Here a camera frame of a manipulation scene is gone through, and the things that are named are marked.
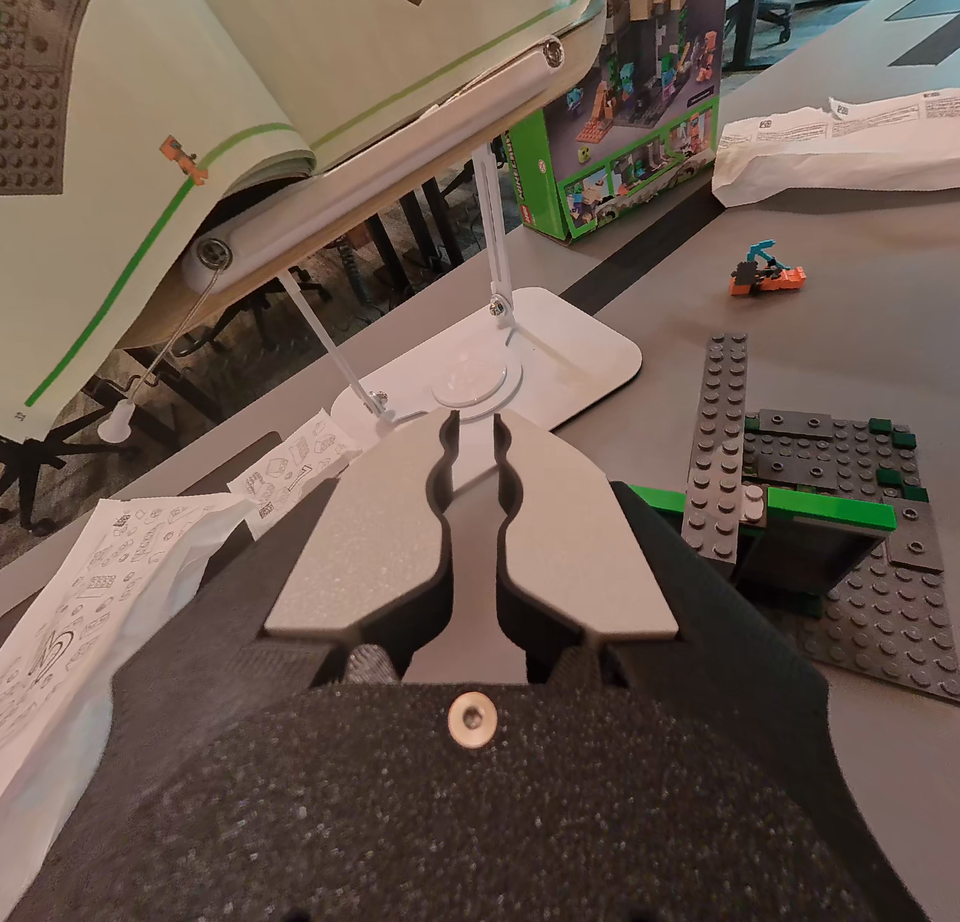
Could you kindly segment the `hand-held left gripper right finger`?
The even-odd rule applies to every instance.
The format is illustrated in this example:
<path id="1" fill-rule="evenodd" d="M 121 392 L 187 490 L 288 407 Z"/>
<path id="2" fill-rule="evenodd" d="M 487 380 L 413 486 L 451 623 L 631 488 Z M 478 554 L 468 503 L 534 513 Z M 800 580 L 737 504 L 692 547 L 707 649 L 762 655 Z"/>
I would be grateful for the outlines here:
<path id="1" fill-rule="evenodd" d="M 677 621 L 605 473 L 516 412 L 493 421 L 496 609 L 522 649 L 671 641 Z"/>

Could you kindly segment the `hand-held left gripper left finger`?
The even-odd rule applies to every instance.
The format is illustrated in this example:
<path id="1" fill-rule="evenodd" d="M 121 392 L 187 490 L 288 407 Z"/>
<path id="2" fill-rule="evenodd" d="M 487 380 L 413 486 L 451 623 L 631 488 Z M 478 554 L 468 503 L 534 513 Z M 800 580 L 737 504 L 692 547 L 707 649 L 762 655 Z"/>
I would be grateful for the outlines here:
<path id="1" fill-rule="evenodd" d="M 275 638 L 411 660 L 452 614 L 450 524 L 458 412 L 385 436 L 342 474 L 268 616 Z"/>

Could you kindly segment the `green tile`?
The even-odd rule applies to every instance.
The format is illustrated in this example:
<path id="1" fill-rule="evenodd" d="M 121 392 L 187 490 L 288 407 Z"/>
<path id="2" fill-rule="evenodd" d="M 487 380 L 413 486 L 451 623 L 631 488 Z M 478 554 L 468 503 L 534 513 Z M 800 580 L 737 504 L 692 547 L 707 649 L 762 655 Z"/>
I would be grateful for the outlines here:
<path id="1" fill-rule="evenodd" d="M 768 486 L 769 515 L 815 523 L 835 523 L 889 534 L 897 528 L 894 508 L 870 501 L 839 498 L 815 492 Z"/>
<path id="2" fill-rule="evenodd" d="M 628 485 L 650 508 L 665 518 L 682 520 L 687 508 L 687 496 L 682 492 L 641 485 Z"/>

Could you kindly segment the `long dark grey studded plate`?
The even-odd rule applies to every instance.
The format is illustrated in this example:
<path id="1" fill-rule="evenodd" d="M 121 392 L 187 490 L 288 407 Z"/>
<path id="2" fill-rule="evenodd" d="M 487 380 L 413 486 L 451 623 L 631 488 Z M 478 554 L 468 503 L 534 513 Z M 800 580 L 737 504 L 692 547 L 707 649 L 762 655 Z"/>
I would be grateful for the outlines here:
<path id="1" fill-rule="evenodd" d="M 738 560 L 747 345 L 743 333 L 707 342 L 680 529 L 690 549 L 726 579 Z"/>

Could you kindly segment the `grey brick wall model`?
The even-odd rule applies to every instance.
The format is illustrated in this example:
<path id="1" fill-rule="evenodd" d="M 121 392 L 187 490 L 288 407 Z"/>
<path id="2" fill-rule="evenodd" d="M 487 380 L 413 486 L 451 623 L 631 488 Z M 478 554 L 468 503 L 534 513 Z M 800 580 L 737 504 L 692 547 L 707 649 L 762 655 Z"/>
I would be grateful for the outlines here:
<path id="1" fill-rule="evenodd" d="M 751 412 L 746 394 L 743 503 L 727 580 L 807 658 L 958 704 L 945 563 L 915 434 L 880 417 Z M 897 526 L 884 534 L 774 517 L 768 486 L 886 504 Z"/>

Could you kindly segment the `building instruction booklet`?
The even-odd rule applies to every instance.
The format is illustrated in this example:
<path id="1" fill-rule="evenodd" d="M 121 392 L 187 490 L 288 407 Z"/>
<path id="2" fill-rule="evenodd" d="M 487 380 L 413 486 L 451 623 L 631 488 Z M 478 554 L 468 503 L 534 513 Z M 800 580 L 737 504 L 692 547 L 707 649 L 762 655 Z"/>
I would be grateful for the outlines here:
<path id="1" fill-rule="evenodd" d="M 597 51 L 604 0 L 2 0 L 2 436 L 47 435 L 216 205 L 374 196 Z"/>

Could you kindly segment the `grey desk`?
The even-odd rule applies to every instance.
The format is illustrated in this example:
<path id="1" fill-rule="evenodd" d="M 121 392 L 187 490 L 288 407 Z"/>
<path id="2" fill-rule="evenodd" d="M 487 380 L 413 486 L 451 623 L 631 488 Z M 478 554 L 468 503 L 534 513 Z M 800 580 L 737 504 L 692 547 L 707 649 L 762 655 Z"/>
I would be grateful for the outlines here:
<path id="1" fill-rule="evenodd" d="M 894 29 L 908 49 L 933 28 L 885 23 L 907 0 L 875 0 L 721 100 L 725 122 L 900 89 L 958 85 L 958 54 L 939 69 L 889 69 Z M 747 244 L 772 236 L 809 276 L 793 294 L 730 297 Z M 552 289 L 636 341 L 639 376 L 560 427 L 611 476 L 679 487 L 690 406 L 708 332 L 746 331 L 751 411 L 891 417 L 918 434 L 932 499 L 944 598 L 958 647 L 958 189 L 935 193 L 792 189 L 721 211 L 697 175 L 666 197 L 563 247 L 527 229 L 510 237 L 524 284 Z M 346 343 L 366 375 L 475 308 L 479 256 Z M 326 358 L 308 366 L 162 464 L 128 493 L 199 492 L 241 455 L 332 403 L 345 382 Z M 847 783 L 895 870 L 932 920 L 958 920 L 958 704 L 814 662 L 829 681 L 831 725 Z"/>

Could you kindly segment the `white adjustable book stand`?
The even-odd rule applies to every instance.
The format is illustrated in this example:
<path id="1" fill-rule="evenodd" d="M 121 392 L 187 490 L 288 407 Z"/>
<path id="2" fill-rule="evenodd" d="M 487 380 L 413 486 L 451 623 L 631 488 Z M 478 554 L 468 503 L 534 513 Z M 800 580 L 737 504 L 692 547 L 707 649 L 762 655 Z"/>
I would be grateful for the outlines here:
<path id="1" fill-rule="evenodd" d="M 491 139 L 557 96 L 599 52 L 607 0 L 205 0 L 306 137 L 317 173 L 227 218 L 184 250 L 136 325 L 156 334 L 201 318 L 211 296 L 288 271 L 379 201 L 468 152 L 489 261 L 485 308 L 363 380 L 333 418 L 362 448 L 445 407 L 478 444 L 511 409 L 544 429 L 621 387 L 635 343 L 558 295 L 517 289 Z"/>

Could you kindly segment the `crumpled white paper bag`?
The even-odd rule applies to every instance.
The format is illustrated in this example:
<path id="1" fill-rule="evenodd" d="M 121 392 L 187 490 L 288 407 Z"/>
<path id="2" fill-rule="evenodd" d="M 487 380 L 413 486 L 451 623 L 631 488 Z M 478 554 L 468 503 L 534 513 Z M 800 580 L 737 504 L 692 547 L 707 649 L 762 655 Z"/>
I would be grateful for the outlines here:
<path id="1" fill-rule="evenodd" d="M 119 667 L 192 598 L 243 496 L 102 499 L 2 646 L 2 911 L 100 761 Z"/>
<path id="2" fill-rule="evenodd" d="M 866 103 L 831 99 L 731 122 L 712 191 L 726 207 L 788 189 L 934 192 L 959 186 L 959 89 Z"/>

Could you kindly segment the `orange toy brick figure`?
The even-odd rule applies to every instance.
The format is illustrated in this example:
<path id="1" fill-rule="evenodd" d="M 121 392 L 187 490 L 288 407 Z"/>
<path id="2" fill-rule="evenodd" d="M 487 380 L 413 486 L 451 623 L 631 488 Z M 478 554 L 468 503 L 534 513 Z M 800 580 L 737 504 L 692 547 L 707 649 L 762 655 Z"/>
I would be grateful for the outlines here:
<path id="1" fill-rule="evenodd" d="M 801 267 L 789 267 L 776 258 L 771 248 L 773 239 L 753 244 L 744 260 L 730 274 L 728 294 L 757 296 L 764 292 L 798 291 L 807 282 Z"/>

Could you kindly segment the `black office chair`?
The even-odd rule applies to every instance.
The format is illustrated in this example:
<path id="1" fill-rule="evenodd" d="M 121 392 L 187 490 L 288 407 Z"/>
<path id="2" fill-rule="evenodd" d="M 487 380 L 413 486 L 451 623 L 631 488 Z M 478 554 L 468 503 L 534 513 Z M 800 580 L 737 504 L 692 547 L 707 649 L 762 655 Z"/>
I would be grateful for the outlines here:
<path id="1" fill-rule="evenodd" d="M 49 518 L 33 520 L 37 486 L 42 466 L 54 469 L 66 466 L 65 457 L 90 455 L 97 453 L 115 453 L 124 460 L 139 455 L 138 447 L 128 444 L 110 444 L 100 441 L 95 444 L 69 442 L 87 427 L 98 422 L 107 414 L 106 408 L 99 408 L 79 418 L 66 422 L 50 430 L 42 440 L 28 439 L 16 443 L 5 436 L 1 437 L 1 495 L 18 484 L 18 524 L 21 529 L 34 536 L 46 536 L 54 532 L 58 524 Z"/>
<path id="2" fill-rule="evenodd" d="M 758 23 L 764 23 L 778 30 L 776 44 L 782 45 L 790 41 L 792 34 L 793 4 L 777 0 L 750 0 L 744 9 L 745 26 L 748 30 L 750 49 Z"/>

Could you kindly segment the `green toy brick set box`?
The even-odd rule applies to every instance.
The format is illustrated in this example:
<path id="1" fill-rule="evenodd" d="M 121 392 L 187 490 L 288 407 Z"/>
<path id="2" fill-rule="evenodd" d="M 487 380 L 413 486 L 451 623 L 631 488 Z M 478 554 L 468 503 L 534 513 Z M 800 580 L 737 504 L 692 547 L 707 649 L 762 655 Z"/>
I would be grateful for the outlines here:
<path id="1" fill-rule="evenodd" d="M 593 62 L 503 137 L 528 228 L 569 243 L 714 159 L 726 0 L 599 0 Z"/>

